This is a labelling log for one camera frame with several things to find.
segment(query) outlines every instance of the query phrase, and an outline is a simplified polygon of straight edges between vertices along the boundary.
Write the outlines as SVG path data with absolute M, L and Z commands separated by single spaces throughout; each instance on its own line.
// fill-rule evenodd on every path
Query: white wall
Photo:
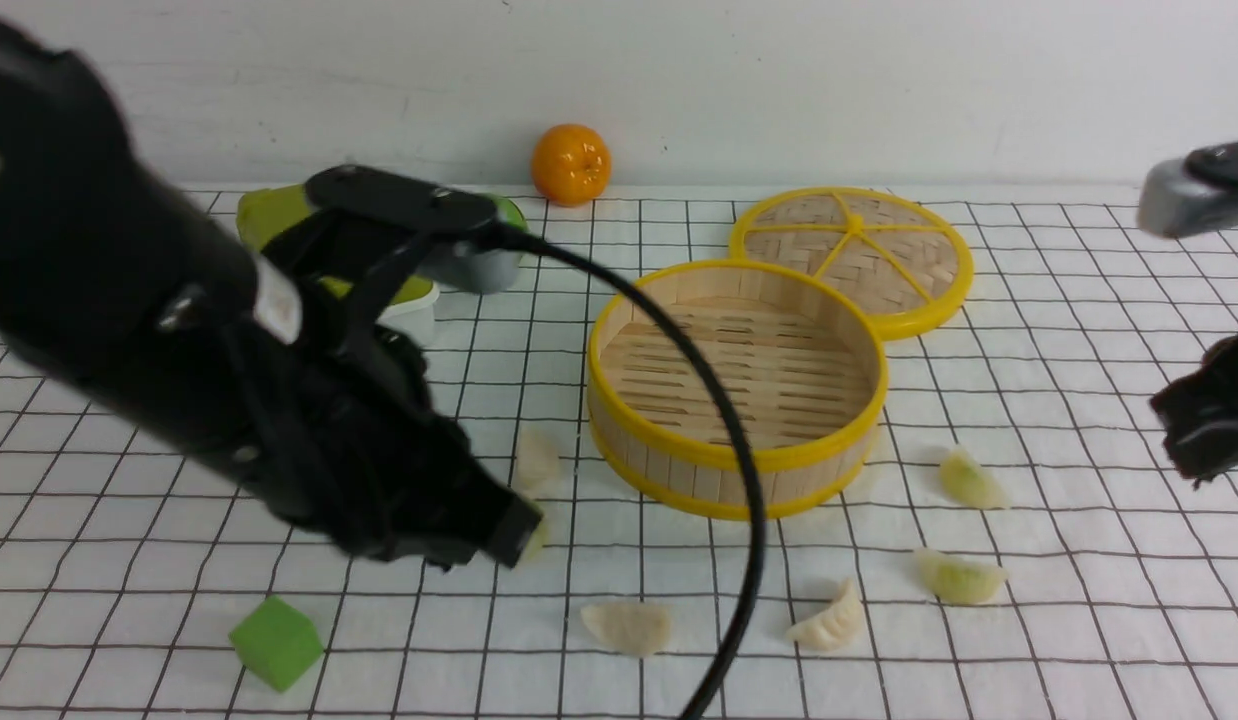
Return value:
M 1140 179 L 1238 137 L 1238 0 L 0 0 L 184 181 L 343 160 L 522 182 L 587 122 L 625 184 Z

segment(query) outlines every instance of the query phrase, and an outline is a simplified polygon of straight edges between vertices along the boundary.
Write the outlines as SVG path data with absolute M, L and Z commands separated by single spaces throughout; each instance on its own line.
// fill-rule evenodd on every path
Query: black grid line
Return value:
M 729 192 L 723 191 L 723 195 L 729 195 Z M 220 204 L 225 197 L 213 193 L 213 200 Z M 1145 411 L 1149 395 L 1167 379 L 1191 372 L 1206 346 L 1238 328 L 1238 231 L 1216 233 L 1196 242 L 1185 241 L 1181 246 L 1176 242 L 1151 242 L 1136 234 L 1132 226 L 1130 205 L 1103 202 L 967 202 L 959 199 L 957 191 L 953 197 L 953 200 L 925 202 L 925 205 L 948 214 L 958 231 L 966 235 L 976 255 L 976 289 L 966 308 L 945 328 L 926 334 L 920 341 L 893 343 L 886 349 L 890 369 L 899 372 L 893 374 L 893 395 L 888 398 L 880 428 L 883 437 L 879 443 L 889 456 L 874 456 L 870 461 L 870 469 L 881 474 L 878 487 L 865 497 L 839 496 L 825 504 L 826 510 L 834 512 L 834 523 L 826 534 L 812 533 L 799 520 L 774 523 L 775 533 L 771 534 L 776 541 L 770 551 L 770 567 L 775 575 L 766 581 L 761 600 L 773 602 L 776 609 L 782 602 L 787 607 L 787 621 L 799 620 L 797 602 L 820 605 L 829 599 L 817 598 L 818 589 L 796 583 L 794 573 L 797 568 L 794 564 L 799 560 L 794 553 L 802 557 L 852 553 L 855 579 L 869 619 L 867 642 L 831 656 L 797 647 L 780 652 L 774 643 L 766 648 L 745 647 L 742 651 L 744 671 L 771 666 L 791 669 L 789 664 L 796 664 L 801 696 L 799 704 L 797 698 L 789 698 L 785 701 L 789 714 L 782 715 L 792 720 L 821 718 L 815 693 L 825 688 L 811 687 L 812 664 L 831 664 L 831 678 L 838 678 L 842 667 L 851 669 L 860 667 L 858 664 L 872 664 L 880 685 L 881 705 L 877 706 L 873 698 L 869 700 L 874 703 L 873 708 L 842 711 L 842 715 L 862 714 L 863 718 L 879 718 L 883 710 L 889 720 L 916 715 L 917 700 L 907 693 L 910 688 L 899 687 L 899 678 L 932 680 L 954 674 L 953 680 L 943 682 L 956 683 L 951 685 L 952 692 L 961 693 L 963 705 L 937 706 L 933 715 L 957 713 L 956 716 L 968 720 L 990 720 L 993 716 L 980 714 L 978 703 L 989 688 L 977 683 L 984 682 L 980 673 L 998 666 L 1021 666 L 1025 682 L 1016 692 L 1034 706 L 1044 703 L 1041 711 L 1049 713 L 1052 720 L 1067 718 L 1071 713 L 1063 710 L 1058 700 L 1061 688 L 1050 685 L 1050 674 L 1044 671 L 1061 666 L 1075 667 L 1097 680 L 1106 678 L 1113 701 L 1125 706 L 1132 716 L 1146 698 L 1140 696 L 1139 703 L 1132 703 L 1132 685 L 1123 675 L 1127 667 L 1176 673 L 1175 678 L 1184 683 L 1184 692 L 1200 698 L 1200 708 L 1185 710 L 1185 716 L 1193 713 L 1201 716 L 1238 713 L 1238 698 L 1221 696 L 1217 687 L 1210 684 L 1212 673 L 1238 671 L 1238 473 L 1227 474 L 1213 487 L 1205 489 L 1203 494 L 1213 494 L 1208 502 L 1198 500 L 1203 496 L 1192 496 L 1190 502 L 1186 484 L 1172 478 L 1171 465 L 1160 454 L 1155 419 Z M 604 205 L 607 200 L 599 200 L 581 209 L 561 210 L 548 208 L 531 195 L 514 197 L 514 200 L 522 200 L 531 228 L 546 229 L 550 240 L 558 234 L 568 240 L 565 245 L 569 250 L 593 259 L 624 259 L 612 265 L 629 278 L 661 268 L 664 261 L 678 259 L 680 252 L 685 252 L 687 259 L 697 259 L 699 252 L 706 256 L 724 255 L 730 220 L 750 205 L 750 202 L 738 197 L 727 200 L 649 200 L 633 197 L 631 200 L 615 199 L 615 205 Z M 697 202 L 718 204 L 697 205 Z M 605 242 L 602 236 L 605 240 L 633 238 L 633 241 Z M 625 250 L 629 245 L 636 252 Z M 504 718 L 545 715 L 517 710 L 516 706 L 500 706 L 501 698 L 490 693 L 491 685 L 487 682 L 487 661 L 500 656 L 504 667 L 509 661 L 517 666 L 524 662 L 531 666 L 551 664 L 558 693 L 558 696 L 551 698 L 556 700 L 555 716 L 667 718 L 666 708 L 651 704 L 655 683 L 664 679 L 651 675 L 654 666 L 645 661 L 634 666 L 638 684 L 635 701 L 624 703 L 623 708 L 610 706 L 605 713 L 573 713 L 574 709 L 567 706 L 565 693 L 568 689 L 565 683 L 573 678 L 567 671 L 569 662 L 599 659 L 609 654 L 586 637 L 584 630 L 569 617 L 569 611 L 577 607 L 574 602 L 587 602 L 593 598 L 607 600 L 617 594 L 629 594 L 647 602 L 677 602 L 678 606 L 691 602 L 688 607 L 696 602 L 704 602 L 703 607 L 707 607 L 706 604 L 711 602 L 714 612 L 711 626 L 721 637 L 723 602 L 734 602 L 738 594 L 734 579 L 727 576 L 733 570 L 723 573 L 728 567 L 738 567 L 747 538 L 738 532 L 739 525 L 718 520 L 704 521 L 703 541 L 660 536 L 661 529 L 669 529 L 660 525 L 669 523 L 669 515 L 655 512 L 656 505 L 628 491 L 592 447 L 583 407 L 587 371 L 581 332 L 586 332 L 586 322 L 571 318 L 591 318 L 602 301 L 609 297 L 609 288 L 591 280 L 571 280 L 558 265 L 537 261 L 524 266 L 522 278 L 509 292 L 506 299 L 491 296 L 454 304 L 461 309 L 439 319 L 441 334 L 444 336 L 449 332 L 449 340 L 439 341 L 430 355 L 435 365 L 442 366 L 439 377 L 432 381 L 435 387 L 447 402 L 458 397 L 453 405 L 456 416 L 469 427 L 478 456 L 496 473 L 503 473 L 504 478 L 511 480 L 513 448 L 522 423 L 546 423 L 563 429 L 565 434 L 574 433 L 573 447 L 563 454 L 565 465 L 574 469 L 569 496 L 543 500 L 551 518 L 569 521 L 568 534 L 565 542 L 546 544 L 545 552 L 552 553 L 553 560 L 537 565 L 537 569 L 535 562 L 529 564 L 525 572 L 532 575 L 527 576 L 536 578 L 536 583 L 529 584 L 519 574 L 522 573 L 520 569 L 456 569 L 444 580 L 435 573 L 418 570 L 415 578 L 409 574 L 413 570 L 412 562 L 392 567 L 401 569 L 404 581 L 394 583 L 391 588 L 359 585 L 354 581 L 357 567 L 350 562 L 340 565 L 340 575 L 337 575 L 340 581 L 335 581 L 335 575 L 331 575 L 331 581 L 318 584 L 288 579 L 288 575 L 281 581 L 279 572 L 287 552 L 291 548 L 311 548 L 322 538 L 293 529 L 271 539 L 250 539 L 256 536 L 243 536 L 239 529 L 227 533 L 235 508 L 254 501 L 248 501 L 235 487 L 224 486 L 217 491 L 183 482 L 184 464 L 176 468 L 167 482 L 155 482 L 151 489 L 134 486 L 134 482 L 130 482 L 131 487 L 118 487 L 113 479 L 123 464 L 162 461 L 175 456 L 151 443 L 139 443 L 134 429 L 130 429 L 130 439 L 120 450 L 74 447 L 66 452 L 76 428 L 105 421 L 106 411 L 97 405 L 84 405 L 82 411 L 56 411 L 53 406 L 33 405 L 46 382 L 17 362 L 0 343 L 0 473 L 30 473 L 20 468 L 40 469 L 38 474 L 0 478 L 0 611 L 11 614 L 21 609 L 21 612 L 28 612 L 26 625 L 16 628 L 19 633 L 0 633 L 0 713 L 43 711 L 61 718 L 69 713 L 74 716 L 142 714 L 146 718 L 154 713 L 187 711 L 308 720 L 386 711 L 395 718 L 472 718 L 473 711 Z M 444 302 L 451 301 L 458 302 L 458 297 L 444 293 Z M 503 311 L 500 302 L 508 304 Z M 581 307 L 581 313 L 565 311 L 574 304 Z M 499 320 L 495 315 L 509 319 Z M 482 333 L 482 341 L 478 341 L 478 333 Z M 456 338 L 462 338 L 462 341 L 456 341 Z M 500 345 L 491 345 L 493 341 Z M 520 362 L 520 372 L 506 377 L 479 374 L 478 377 L 474 362 L 483 358 L 483 353 L 490 351 L 505 353 L 514 364 Z M 560 372 L 534 374 L 536 362 L 550 362 Z M 463 372 L 449 372 L 444 366 L 462 367 Z M 491 366 L 488 359 L 485 366 Z M 963 379 L 962 372 L 971 374 L 971 377 Z M 19 397 L 16 393 L 25 392 L 30 384 L 35 387 L 26 401 L 10 405 L 10 398 Z M 491 403 L 474 406 L 470 398 L 478 396 L 491 398 Z M 1035 411 L 1036 405 L 1050 405 L 1058 411 Z M 935 412 L 914 413 L 912 407 L 935 407 Z M 994 414 L 967 411 L 980 407 L 995 407 L 998 411 Z M 72 428 L 57 448 L 38 450 L 40 445 L 7 442 L 20 423 L 43 423 L 47 428 L 72 423 Z M 979 445 L 980 438 L 990 438 L 990 445 Z M 1057 438 L 1061 445 L 1076 450 L 1044 450 L 1044 438 Z M 1122 449 L 1113 452 L 1097 447 L 1096 438 L 1122 443 Z M 1025 527 L 1037 528 L 1034 532 L 1041 533 L 1039 542 L 1028 543 L 1006 532 L 1005 515 L 979 512 L 977 521 L 983 529 L 976 529 L 976 536 L 962 536 L 974 544 L 957 551 L 962 555 L 1023 569 L 1025 576 L 1013 573 L 1006 596 L 990 604 L 1006 612 L 1006 620 L 1023 633 L 1026 647 L 1021 653 L 998 651 L 980 652 L 977 658 L 962 657 L 958 647 L 979 641 L 958 635 L 968 630 L 958 628 L 945 606 L 938 606 L 933 628 L 943 633 L 935 637 L 945 637 L 947 642 L 940 643 L 947 646 L 945 648 L 925 648 L 922 652 L 901 645 L 896 635 L 899 630 L 881 621 L 890 612 L 928 614 L 935 610 L 935 600 L 916 593 L 916 588 L 898 578 L 898 570 L 906 564 L 907 553 L 912 551 L 907 542 L 901 541 L 903 537 L 884 534 L 881 527 L 874 525 L 904 520 L 907 527 L 899 527 L 903 533 L 911 536 L 915 529 L 916 537 L 942 542 L 927 537 L 927 532 L 931 528 L 952 528 L 958 518 L 974 516 L 972 511 L 954 508 L 952 502 L 935 495 L 927 486 L 935 465 L 928 456 L 921 456 L 917 445 L 930 439 L 940 445 L 961 440 L 976 455 L 982 452 L 989 454 L 982 459 L 983 464 L 999 474 L 1003 482 L 1013 482 L 1011 489 L 1021 491 L 1015 497 L 1015 506 L 998 512 L 1009 513 L 1021 520 Z M 67 455 L 78 456 L 82 466 L 99 461 L 111 469 L 98 491 L 94 487 L 80 489 L 73 482 L 47 484 L 56 463 Z M 1081 492 L 1082 484 L 1087 482 L 1089 486 Z M 165 492 L 162 487 L 156 487 L 157 484 L 163 484 Z M 84 528 L 104 500 L 139 502 L 156 510 L 145 525 L 130 525 L 111 533 L 92 532 L 90 537 L 84 537 Z M 43 507 L 52 506 L 63 507 L 67 513 L 62 516 L 66 520 L 61 527 L 54 527 L 40 515 Z M 222 518 L 215 518 L 213 537 L 209 532 L 215 529 L 213 526 L 204 534 L 193 537 L 157 532 L 158 521 L 167 510 L 191 512 L 198 508 L 223 512 Z M 615 515 L 636 510 L 636 537 L 625 534 L 607 542 L 595 528 L 578 527 L 578 521 L 584 518 L 581 511 L 587 518 L 599 518 L 609 508 Z M 874 520 L 862 520 L 869 516 L 863 515 L 865 511 L 872 511 Z M 84 512 L 84 516 L 74 512 Z M 1108 528 L 1112 528 L 1112 534 L 1104 534 Z M 1175 542 L 1159 538 L 1158 533 L 1162 531 L 1164 538 Z M 54 586 L 72 552 L 111 552 L 115 547 L 125 547 L 129 553 L 129 565 L 125 557 L 118 560 L 118 567 L 125 570 L 116 586 L 108 583 L 88 589 Z M 142 551 L 198 557 L 197 564 L 180 569 L 191 578 L 188 585 L 176 589 L 130 586 L 134 584 L 131 572 Z M 270 551 L 277 554 L 270 560 L 271 568 L 258 568 L 258 579 L 248 576 L 255 570 L 243 568 L 239 581 L 228 583 L 232 586 L 209 586 L 225 585 L 222 580 L 203 581 L 208 580 L 212 562 L 220 569 L 227 557 Z M 706 551 L 703 557 L 704 562 L 711 562 L 711 578 L 704 574 L 702 586 L 666 586 L 666 578 L 659 573 L 669 573 L 669 565 L 656 565 L 656 562 L 666 557 L 664 553 L 678 551 Z M 621 578 L 628 578 L 626 565 L 623 565 L 628 560 L 623 559 L 635 559 L 631 583 L 628 579 L 621 583 L 615 580 L 614 588 L 623 588 L 621 591 L 609 585 L 605 591 L 595 588 L 594 569 L 582 564 L 595 559 L 597 552 L 612 553 L 617 563 L 614 572 Z M 26 557 L 28 569 L 11 575 L 10 557 Z M 776 562 L 784 564 L 782 575 L 774 570 Z M 1210 586 L 1193 594 L 1186 593 L 1182 585 L 1159 585 L 1175 579 L 1154 576 L 1150 568 L 1158 564 L 1162 569 L 1198 568 L 1192 576 Z M 1146 589 L 1114 593 L 1112 580 L 1103 578 L 1107 568 L 1133 569 L 1136 574 L 1132 583 L 1139 583 L 1140 588 L 1146 585 Z M 1076 589 L 1042 594 L 1039 583 L 1026 576 L 1030 569 L 1058 573 L 1049 576 Z M 1096 575 L 1094 569 L 1099 569 L 1101 574 Z M 313 567 L 312 572 L 321 569 Z M 473 579 L 464 580 L 465 576 Z M 227 643 L 207 645 L 207 637 L 184 637 L 198 598 L 232 600 L 265 593 L 293 594 L 312 602 L 328 602 L 332 607 L 328 628 L 331 649 L 319 669 L 313 671 L 316 687 L 312 698 L 306 696 L 302 703 L 281 701 L 281 706 L 276 708 L 236 706 L 244 671 L 235 669 L 232 673 L 235 684 L 207 688 L 210 696 L 184 703 L 197 706 L 163 706 L 158 695 L 163 685 L 202 682 L 193 675 L 180 674 L 184 671 L 171 664 L 177 654 L 213 654 L 217 651 L 222 654 L 227 649 Z M 188 598 L 180 626 L 168 643 L 106 638 L 108 626 L 124 620 L 118 615 L 128 598 L 151 598 L 158 602 L 162 596 Z M 106 616 L 93 638 L 64 637 L 62 642 L 56 642 L 46 635 L 30 637 L 31 624 L 40 609 L 48 600 L 63 602 L 66 598 L 98 598 L 102 602 Z M 335 642 L 342 625 L 359 620 L 353 616 L 358 602 L 345 602 L 349 598 L 413 600 L 409 625 L 404 628 L 404 647 L 399 642 L 383 641 Z M 427 624 L 438 621 L 436 614 L 427 620 L 421 616 L 420 609 L 427 598 L 457 607 L 470 606 L 464 602 L 488 602 L 479 619 L 473 619 L 479 632 L 472 645 L 435 647 L 435 642 L 420 640 L 422 632 L 431 630 Z M 563 619 L 552 616 L 543 620 L 545 632 L 561 632 L 560 647 L 493 648 L 491 636 L 499 628 L 506 630 L 506 626 L 496 625 L 504 619 L 495 615 L 496 602 L 504 598 L 517 598 L 520 602 L 545 609 L 561 607 L 563 605 L 558 602 L 563 602 L 567 609 Z M 1089 653 L 1057 642 L 1040 645 L 1042 632 L 1067 632 L 1067 628 L 1041 625 L 1041 619 L 1055 616 L 1083 619 L 1086 625 L 1093 626 L 1099 648 Z M 1108 622 L 1113 619 L 1144 621 L 1154 616 L 1162 625 L 1159 632 L 1167 638 L 1167 647 L 1154 648 L 1155 652 L 1132 652 L 1130 647 L 1122 646 L 1125 641 L 1119 632 L 1109 632 Z M 1232 633 L 1236 637 L 1213 643 L 1224 646 L 1222 649 L 1213 646 L 1203 649 L 1198 638 L 1191 635 L 1200 633 L 1200 626 L 1181 627 L 1185 619 L 1228 624 L 1236 628 Z M 456 620 L 465 619 L 456 615 L 441 621 Z M 751 633 L 771 632 L 774 628 L 761 626 L 751 630 Z M 165 661 L 146 703 L 136 706 L 82 706 L 79 690 L 92 662 L 95 657 L 104 657 L 99 654 L 103 649 L 162 653 Z M 46 678 L 48 690 L 46 696 L 20 696 L 20 701 L 5 701 L 4 698 L 10 694 L 2 693 L 2 684 L 10 682 L 7 675 L 20 652 L 35 652 L 41 659 L 51 661 L 47 667 L 52 673 Z M 706 647 L 671 649 L 665 654 L 669 661 L 691 664 L 711 657 Z M 56 675 L 53 661 L 57 657 L 84 657 L 84 661 L 80 667 L 62 664 L 62 675 Z M 381 705 L 383 696 L 391 692 L 391 706 L 363 706 L 357 696 L 349 696 L 350 688 L 337 684 L 345 679 L 326 673 L 331 662 L 389 659 L 397 662 L 400 672 L 394 675 L 385 671 L 383 678 L 392 675 L 392 684 L 375 688 L 375 694 L 381 698 L 376 701 Z M 748 666 L 748 661 L 765 662 Z M 1035 669 L 1035 683 L 1028 682 L 1029 666 Z M 454 675 L 456 682 L 464 675 L 470 687 L 459 694 L 465 694 L 467 700 L 449 703 L 428 698 L 427 706 L 422 706 L 418 698 L 404 696 L 412 669 L 432 673 L 436 678 Z M 899 674 L 901 669 L 906 674 Z M 1008 667 L 1006 671 L 1016 673 L 1018 667 Z M 687 678 L 687 683 L 697 678 Z M 750 684 L 755 685 L 756 679 L 750 679 Z M 305 685 L 308 687 L 312 687 L 311 680 Z M 682 696 L 669 696 L 661 701 L 683 700 L 690 692 L 692 685 L 687 684 Z M 1139 692 L 1149 690 L 1140 688 Z M 1167 701 L 1172 700 L 1175 693 L 1166 693 Z M 59 694 L 63 701 L 47 700 Z M 334 698 L 335 705 L 331 705 L 327 696 Z M 542 700 L 547 706 L 547 698 Z M 750 698 L 729 700 L 732 698 L 721 696 L 721 710 L 714 713 L 724 718 L 748 713 Z

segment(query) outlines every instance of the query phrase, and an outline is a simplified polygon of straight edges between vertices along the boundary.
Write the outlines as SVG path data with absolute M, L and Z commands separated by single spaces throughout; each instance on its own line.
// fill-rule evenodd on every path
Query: bamboo steamer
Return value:
M 947 220 L 901 197 L 853 187 L 759 202 L 735 223 L 730 259 L 810 275 L 860 307 L 885 341 L 945 324 L 976 277 L 971 250 Z
M 770 518 L 820 505 L 855 478 L 877 437 L 886 366 L 853 302 L 806 273 L 734 259 L 675 265 L 638 287 L 728 388 Z M 671 507 L 747 520 L 718 411 L 677 348 L 623 296 L 592 328 L 587 369 L 592 434 L 620 478 Z

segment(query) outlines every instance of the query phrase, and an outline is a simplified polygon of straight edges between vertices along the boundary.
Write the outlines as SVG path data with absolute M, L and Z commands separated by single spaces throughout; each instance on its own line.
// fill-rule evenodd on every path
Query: green cube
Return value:
M 248 671 L 276 692 L 286 692 L 321 659 L 317 626 L 307 615 L 271 596 L 227 636 Z

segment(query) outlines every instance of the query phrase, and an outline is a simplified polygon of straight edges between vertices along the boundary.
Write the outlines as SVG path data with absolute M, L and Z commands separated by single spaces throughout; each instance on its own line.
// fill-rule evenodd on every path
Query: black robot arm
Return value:
M 500 223 L 485 197 L 363 167 L 305 191 L 317 212 L 248 250 L 134 158 L 78 56 L 0 22 L 2 338 L 350 555 L 514 565 L 541 521 L 436 413 L 418 348 L 376 325 L 410 275 L 482 291 L 465 264 L 529 252 L 641 309 L 718 407 L 751 525 L 734 616 L 680 715 L 702 716 L 756 605 L 765 501 L 742 421 L 686 333 L 619 275 Z M 352 282 L 343 299 L 319 282 L 331 275 Z

